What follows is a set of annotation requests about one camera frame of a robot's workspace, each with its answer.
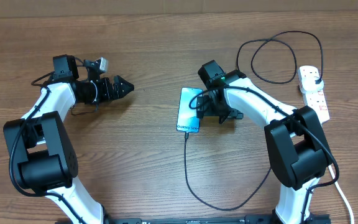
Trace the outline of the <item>white power extension strip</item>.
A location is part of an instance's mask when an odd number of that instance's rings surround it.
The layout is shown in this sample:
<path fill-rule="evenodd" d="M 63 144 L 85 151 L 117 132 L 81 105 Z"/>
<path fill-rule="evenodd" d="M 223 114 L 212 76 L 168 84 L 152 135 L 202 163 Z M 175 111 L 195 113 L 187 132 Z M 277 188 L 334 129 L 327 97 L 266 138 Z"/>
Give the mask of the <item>white power extension strip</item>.
<path fill-rule="evenodd" d="M 304 65 L 298 69 L 299 86 L 301 77 L 320 78 L 320 75 L 316 67 L 311 65 Z M 315 110 L 321 124 L 327 122 L 330 119 L 323 89 L 307 94 L 302 93 L 302 96 L 304 104 Z"/>

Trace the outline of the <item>blue Galaxy smartphone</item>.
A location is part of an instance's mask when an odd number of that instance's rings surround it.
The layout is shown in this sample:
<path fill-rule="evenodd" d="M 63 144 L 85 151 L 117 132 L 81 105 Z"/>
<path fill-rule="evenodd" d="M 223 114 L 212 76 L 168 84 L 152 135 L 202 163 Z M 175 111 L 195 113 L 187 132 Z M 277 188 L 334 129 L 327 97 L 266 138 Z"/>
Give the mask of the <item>blue Galaxy smartphone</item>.
<path fill-rule="evenodd" d="M 200 128 L 200 119 L 196 117 L 196 100 L 202 89 L 183 87 L 180 94 L 180 103 L 178 108 L 177 131 L 186 133 L 198 133 Z"/>

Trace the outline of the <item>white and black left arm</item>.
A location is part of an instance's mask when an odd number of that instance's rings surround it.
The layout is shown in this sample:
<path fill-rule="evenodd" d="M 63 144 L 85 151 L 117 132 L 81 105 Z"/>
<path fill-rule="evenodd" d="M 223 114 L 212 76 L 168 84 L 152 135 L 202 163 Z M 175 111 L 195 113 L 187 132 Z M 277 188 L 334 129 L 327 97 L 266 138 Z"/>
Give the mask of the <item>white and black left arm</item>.
<path fill-rule="evenodd" d="M 108 61 L 53 58 L 54 70 L 41 77 L 40 97 L 22 118 L 8 121 L 4 137 L 9 153 L 9 178 L 26 197 L 53 201 L 71 223 L 113 223 L 103 205 L 78 177 L 78 160 L 63 121 L 77 103 L 99 106 L 125 97 L 134 85 L 119 75 L 104 77 Z"/>

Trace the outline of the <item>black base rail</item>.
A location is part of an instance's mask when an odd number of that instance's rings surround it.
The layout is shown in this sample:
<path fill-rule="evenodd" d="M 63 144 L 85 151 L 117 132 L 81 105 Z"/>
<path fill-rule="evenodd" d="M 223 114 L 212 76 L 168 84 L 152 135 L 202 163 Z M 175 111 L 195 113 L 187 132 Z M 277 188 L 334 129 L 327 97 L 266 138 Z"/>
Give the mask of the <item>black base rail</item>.
<path fill-rule="evenodd" d="M 120 224 L 269 224 L 280 223 L 273 215 L 246 215 L 244 217 L 230 218 L 190 218 L 190 219 L 154 219 L 141 220 L 140 218 L 112 219 L 111 223 Z"/>

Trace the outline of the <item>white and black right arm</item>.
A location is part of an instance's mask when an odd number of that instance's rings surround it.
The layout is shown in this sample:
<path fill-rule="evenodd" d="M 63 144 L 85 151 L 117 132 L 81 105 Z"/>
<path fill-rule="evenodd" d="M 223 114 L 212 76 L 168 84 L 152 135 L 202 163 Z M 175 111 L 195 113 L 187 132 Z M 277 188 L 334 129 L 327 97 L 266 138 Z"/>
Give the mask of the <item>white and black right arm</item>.
<path fill-rule="evenodd" d="M 281 103 L 239 70 L 229 73 L 214 61 L 201 66 L 198 75 L 206 90 L 193 97 L 196 116 L 217 116 L 219 122 L 248 116 L 264 129 L 270 168 L 281 182 L 280 199 L 266 223 L 330 223 L 329 216 L 309 211 L 315 189 L 335 184 L 319 180 L 330 165 L 337 166 L 316 111 Z"/>

